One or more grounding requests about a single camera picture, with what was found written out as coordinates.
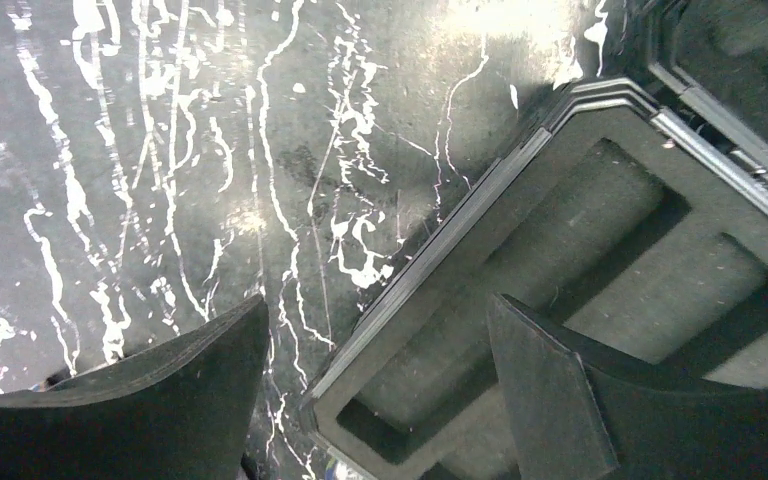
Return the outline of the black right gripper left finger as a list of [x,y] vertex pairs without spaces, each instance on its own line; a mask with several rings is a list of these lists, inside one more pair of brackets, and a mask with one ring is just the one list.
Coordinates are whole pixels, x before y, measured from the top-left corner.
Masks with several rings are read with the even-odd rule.
[[107,367],[0,394],[0,479],[241,479],[268,347],[254,295]]

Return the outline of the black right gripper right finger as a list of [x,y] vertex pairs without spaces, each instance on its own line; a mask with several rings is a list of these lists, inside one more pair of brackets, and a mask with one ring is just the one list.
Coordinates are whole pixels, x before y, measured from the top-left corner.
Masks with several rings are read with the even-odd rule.
[[768,479],[768,388],[649,364],[488,301],[487,329],[524,479]]

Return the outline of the black poker set case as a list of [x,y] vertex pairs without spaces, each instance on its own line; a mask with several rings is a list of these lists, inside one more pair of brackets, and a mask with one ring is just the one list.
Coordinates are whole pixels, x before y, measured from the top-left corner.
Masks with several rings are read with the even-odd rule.
[[768,1],[649,1],[622,77],[552,94],[363,316],[304,431],[369,479],[524,479],[488,301],[768,388]]

